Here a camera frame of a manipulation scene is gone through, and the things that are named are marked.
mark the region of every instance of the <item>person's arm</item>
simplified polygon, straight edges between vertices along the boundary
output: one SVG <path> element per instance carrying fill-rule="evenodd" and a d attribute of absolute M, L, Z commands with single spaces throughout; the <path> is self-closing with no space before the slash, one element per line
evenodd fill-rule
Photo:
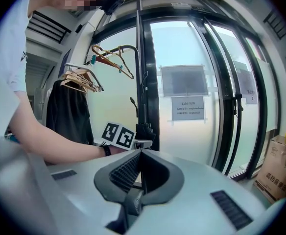
<path fill-rule="evenodd" d="M 10 121 L 10 129 L 28 152 L 37 153 L 51 163 L 72 163 L 105 157 L 101 147 L 72 142 L 41 125 L 35 118 L 25 92 L 15 92 L 20 99 Z M 112 155 L 123 150 L 110 146 Z"/>

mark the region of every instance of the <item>black wristband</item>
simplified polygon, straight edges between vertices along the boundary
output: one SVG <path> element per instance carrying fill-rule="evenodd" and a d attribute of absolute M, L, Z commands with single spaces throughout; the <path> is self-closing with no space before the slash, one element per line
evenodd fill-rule
<path fill-rule="evenodd" d="M 108 145 L 101 145 L 100 147 L 103 147 L 103 148 L 104 148 L 105 156 L 106 156 L 106 157 L 112 155 L 111 152 L 110 152 L 110 149 L 109 149 L 109 146 L 108 146 Z"/>

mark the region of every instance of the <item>cardboard box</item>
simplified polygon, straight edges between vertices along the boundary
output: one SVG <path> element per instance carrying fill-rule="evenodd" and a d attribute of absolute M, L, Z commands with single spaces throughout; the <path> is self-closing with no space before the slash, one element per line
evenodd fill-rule
<path fill-rule="evenodd" d="M 286 138 L 274 137 L 254 185 L 274 203 L 286 197 Z"/>

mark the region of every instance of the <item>hand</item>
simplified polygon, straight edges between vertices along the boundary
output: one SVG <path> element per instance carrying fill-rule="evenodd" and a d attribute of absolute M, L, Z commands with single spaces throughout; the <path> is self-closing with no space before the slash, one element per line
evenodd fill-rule
<path fill-rule="evenodd" d="M 110 146 L 109 146 L 109 149 L 110 149 L 110 153 L 111 153 L 112 155 L 115 155 L 115 154 L 122 153 L 122 152 L 126 151 L 126 150 L 124 150 L 124 149 L 122 149 L 122 148 L 118 148 L 118 147 L 115 147 L 115 146 L 113 146 L 113 145 L 110 145 Z"/>

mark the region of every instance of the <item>black grille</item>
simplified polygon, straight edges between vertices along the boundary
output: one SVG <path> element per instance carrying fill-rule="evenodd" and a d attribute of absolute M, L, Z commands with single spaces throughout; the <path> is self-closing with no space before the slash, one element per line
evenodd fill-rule
<path fill-rule="evenodd" d="M 76 174 L 77 173 L 74 170 L 68 170 L 68 171 L 52 174 L 51 176 L 53 177 L 54 180 L 60 180 L 60 179 L 71 177 Z"/>
<path fill-rule="evenodd" d="M 122 164 L 109 174 L 109 179 L 116 186 L 128 193 L 139 175 L 140 153 Z"/>
<path fill-rule="evenodd" d="M 225 191 L 221 190 L 213 192 L 211 193 L 211 196 L 237 230 L 242 229 L 252 222 L 252 219 L 228 196 Z"/>

